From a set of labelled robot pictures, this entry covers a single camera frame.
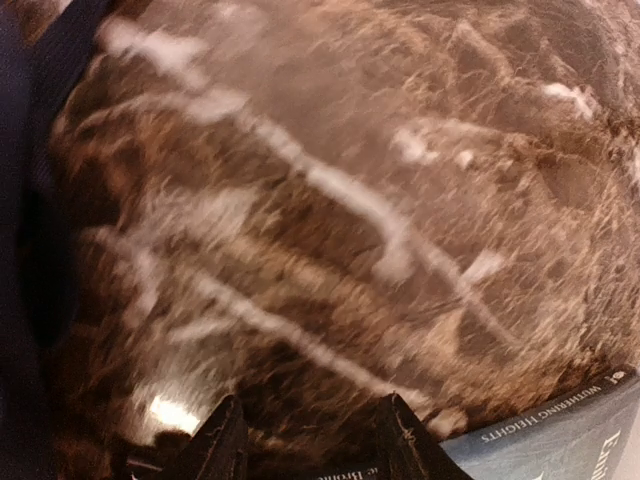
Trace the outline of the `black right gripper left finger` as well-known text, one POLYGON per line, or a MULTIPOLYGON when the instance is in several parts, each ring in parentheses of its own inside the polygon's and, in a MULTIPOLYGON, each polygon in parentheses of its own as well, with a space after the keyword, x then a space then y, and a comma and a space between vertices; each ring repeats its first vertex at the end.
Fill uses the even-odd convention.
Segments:
POLYGON ((228 395, 169 465, 169 478, 245 479, 247 447, 248 427, 241 403, 228 395))

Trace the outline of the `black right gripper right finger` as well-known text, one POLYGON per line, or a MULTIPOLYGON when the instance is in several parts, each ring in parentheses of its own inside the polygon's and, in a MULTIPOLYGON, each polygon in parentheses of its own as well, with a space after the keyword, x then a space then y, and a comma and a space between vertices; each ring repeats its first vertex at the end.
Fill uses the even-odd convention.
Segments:
POLYGON ((471 480, 399 394, 379 400, 375 430, 380 479, 471 480))

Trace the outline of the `dark blue hardcover book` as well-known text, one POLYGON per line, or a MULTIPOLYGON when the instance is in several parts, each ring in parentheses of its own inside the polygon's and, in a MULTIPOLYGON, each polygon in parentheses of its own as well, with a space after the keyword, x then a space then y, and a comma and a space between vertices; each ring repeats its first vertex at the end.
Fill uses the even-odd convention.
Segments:
MULTIPOLYGON (((438 442, 471 479, 609 479, 639 408, 639 372, 623 365, 507 420, 438 442)), ((310 473, 380 479, 378 457, 310 473)))

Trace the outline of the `navy blue student backpack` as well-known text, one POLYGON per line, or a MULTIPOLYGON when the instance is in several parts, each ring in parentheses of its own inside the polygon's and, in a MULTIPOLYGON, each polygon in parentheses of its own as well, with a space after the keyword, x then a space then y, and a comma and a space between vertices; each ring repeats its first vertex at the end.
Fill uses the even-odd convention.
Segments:
POLYGON ((77 311, 75 259, 56 199, 52 124, 86 69, 106 1, 73 1, 32 46, 1 8, 1 476, 53 479, 39 354, 77 311))

